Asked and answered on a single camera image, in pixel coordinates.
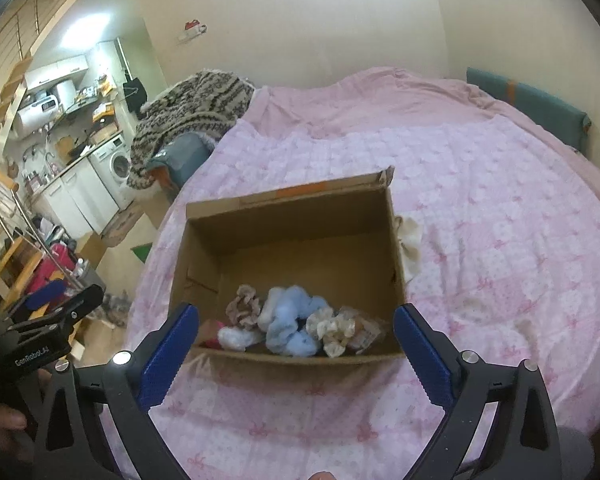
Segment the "person left hand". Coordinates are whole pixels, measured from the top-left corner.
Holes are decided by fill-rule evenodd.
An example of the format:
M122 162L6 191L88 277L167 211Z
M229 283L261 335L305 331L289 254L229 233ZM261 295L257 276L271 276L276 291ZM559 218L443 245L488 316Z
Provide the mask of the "person left hand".
M26 416L0 403L0 451L20 462L31 463L33 444L26 433L27 426Z

